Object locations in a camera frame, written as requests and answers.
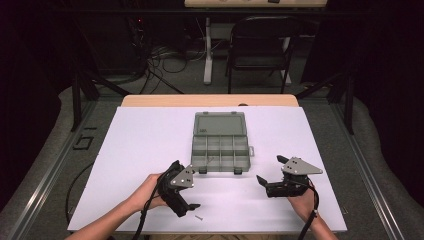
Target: gray plastic organizer box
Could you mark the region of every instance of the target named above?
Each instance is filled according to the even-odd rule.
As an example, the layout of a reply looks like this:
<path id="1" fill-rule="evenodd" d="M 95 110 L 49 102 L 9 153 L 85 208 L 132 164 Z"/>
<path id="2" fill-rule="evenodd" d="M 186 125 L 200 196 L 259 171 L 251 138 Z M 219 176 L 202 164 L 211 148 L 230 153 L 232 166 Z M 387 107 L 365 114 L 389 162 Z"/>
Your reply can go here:
<path id="1" fill-rule="evenodd" d="M 191 164 L 201 174 L 249 171 L 250 151 L 244 113 L 196 113 Z"/>

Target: cable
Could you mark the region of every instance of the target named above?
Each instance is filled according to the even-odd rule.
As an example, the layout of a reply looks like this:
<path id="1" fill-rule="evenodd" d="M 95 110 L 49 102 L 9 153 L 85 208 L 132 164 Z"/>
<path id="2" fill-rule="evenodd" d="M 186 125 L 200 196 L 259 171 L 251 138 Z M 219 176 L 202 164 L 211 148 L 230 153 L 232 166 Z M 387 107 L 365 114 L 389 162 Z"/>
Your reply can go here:
<path id="1" fill-rule="evenodd" d="M 165 176 L 166 176 L 166 175 L 167 175 L 170 171 L 172 171 L 172 170 L 174 170 L 174 169 L 169 168 L 169 169 L 168 169 L 168 170 L 166 170 L 164 173 L 162 173 L 162 175 L 160 175 L 160 176 L 159 176 L 159 178 L 158 178 L 158 180 L 157 180 L 157 183 L 156 183 L 156 186 L 155 186 L 155 188 L 153 189 L 152 194 L 150 195 L 149 200 L 147 200 L 147 201 L 146 201 L 146 203 L 144 203 L 143 210 L 141 210 L 140 223 L 138 224 L 137 231 L 135 232 L 135 234 L 134 234 L 134 236 L 133 236 L 132 240 L 137 240 L 137 239 L 140 237 L 141 230 L 143 229 L 144 222 L 145 222 L 145 220 L 146 220 L 146 216 L 147 216 L 147 211 L 149 210 L 150 204 L 152 203 L 152 201 L 153 201 L 153 199 L 154 199 L 154 198 L 156 198 L 156 197 L 160 197 L 160 196 L 156 196 L 156 197 L 155 197 L 155 193 L 156 193 L 156 191 L 158 190 L 159 185 L 161 185 L 163 178 L 164 178 L 164 177 L 165 177 Z"/>
<path id="2" fill-rule="evenodd" d="M 291 183 L 294 184 L 298 184 L 298 185 L 302 185 L 305 187 L 308 187 L 309 189 L 311 189 L 314 192 L 314 209 L 312 210 L 311 214 L 309 215 L 308 220 L 305 222 L 305 225 L 302 228 L 302 231 L 299 234 L 298 240 L 302 240 L 305 237 L 306 232 L 308 231 L 309 227 L 312 224 L 312 221 L 314 220 L 314 218 L 316 217 L 317 213 L 318 213 L 318 206 L 319 206 L 319 195 L 317 190 L 315 190 L 315 186 L 312 183 L 311 179 L 309 179 L 309 184 L 310 185 L 306 185 L 300 182 L 296 182 L 293 180 L 290 180 Z"/>
<path id="3" fill-rule="evenodd" d="M 72 181 L 71 185 L 68 188 L 68 193 L 66 194 L 66 200 L 65 200 L 65 216 L 66 216 L 66 221 L 68 222 L 68 224 L 71 222 L 71 218 L 69 217 L 69 196 L 71 195 L 71 191 L 72 188 L 74 187 L 75 182 L 78 180 L 79 177 L 81 177 L 81 175 L 91 166 L 93 166 L 94 162 L 88 164 L 88 166 L 86 166 L 83 170 L 81 170 L 81 172 L 78 173 L 78 175 L 74 178 L 74 180 Z"/>
<path id="4" fill-rule="evenodd" d="M 303 226 L 302 231 L 300 232 L 298 240 L 302 240 L 305 237 L 306 232 L 308 231 L 309 227 L 312 224 L 312 221 L 315 219 L 318 213 L 318 205 L 319 205 L 319 195 L 318 192 L 315 190 L 314 187 L 308 186 L 309 189 L 311 189 L 314 192 L 314 209 L 312 210 L 311 214 L 309 215 L 308 220 L 305 223 L 305 226 Z"/>

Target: chair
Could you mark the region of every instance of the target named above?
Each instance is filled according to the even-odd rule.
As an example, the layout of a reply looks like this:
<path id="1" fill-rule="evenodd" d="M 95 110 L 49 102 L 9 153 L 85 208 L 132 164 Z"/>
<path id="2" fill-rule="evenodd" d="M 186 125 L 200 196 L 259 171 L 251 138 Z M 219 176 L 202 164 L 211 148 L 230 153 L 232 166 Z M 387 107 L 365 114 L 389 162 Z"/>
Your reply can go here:
<path id="1" fill-rule="evenodd" d="M 288 16 L 252 16 L 237 22 L 228 50 L 228 93 L 231 93 L 232 70 L 285 70 L 281 93 L 284 92 L 294 42 L 302 33 L 303 23 Z"/>

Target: white paper sheet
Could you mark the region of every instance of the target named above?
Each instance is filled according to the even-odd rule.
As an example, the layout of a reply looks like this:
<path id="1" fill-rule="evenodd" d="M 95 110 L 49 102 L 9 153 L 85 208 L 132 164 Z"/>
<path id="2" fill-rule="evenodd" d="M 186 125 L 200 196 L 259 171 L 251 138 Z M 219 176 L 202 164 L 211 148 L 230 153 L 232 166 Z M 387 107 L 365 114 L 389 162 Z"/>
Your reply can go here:
<path id="1" fill-rule="evenodd" d="M 244 112 L 249 145 L 255 149 L 249 172 L 194 175 L 194 188 L 181 191 L 187 203 L 200 208 L 178 218 L 171 209 L 148 212 L 146 233 L 286 233 L 304 223 L 286 198 L 268 198 L 257 182 L 281 181 L 277 155 L 300 157 L 322 169 L 310 175 L 320 195 L 319 212 L 333 231 L 346 231 L 336 197 L 305 113 L 300 107 L 119 107 L 93 166 L 86 189 L 68 230 L 102 216 L 129 196 L 149 173 L 165 171 L 172 162 L 190 164 L 196 112 Z M 140 214 L 117 231 L 134 232 Z"/>

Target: black curtain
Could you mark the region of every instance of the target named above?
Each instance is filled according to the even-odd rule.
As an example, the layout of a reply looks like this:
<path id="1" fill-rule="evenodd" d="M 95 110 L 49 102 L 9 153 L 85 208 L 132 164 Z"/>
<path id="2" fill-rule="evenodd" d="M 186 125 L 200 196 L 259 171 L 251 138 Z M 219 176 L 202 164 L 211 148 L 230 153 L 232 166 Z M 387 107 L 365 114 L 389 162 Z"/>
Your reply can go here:
<path id="1" fill-rule="evenodd" d="M 0 209 L 39 154 L 71 85 L 37 1 L 0 3 Z"/>
<path id="2" fill-rule="evenodd" d="M 329 0 L 330 10 L 373 8 L 386 20 L 374 29 L 366 54 L 353 71 L 355 96 L 369 108 L 381 150 L 410 195 L 424 206 L 424 5 L 422 2 Z M 302 82 L 321 82 L 358 54 L 369 22 L 325 21 L 307 60 Z"/>

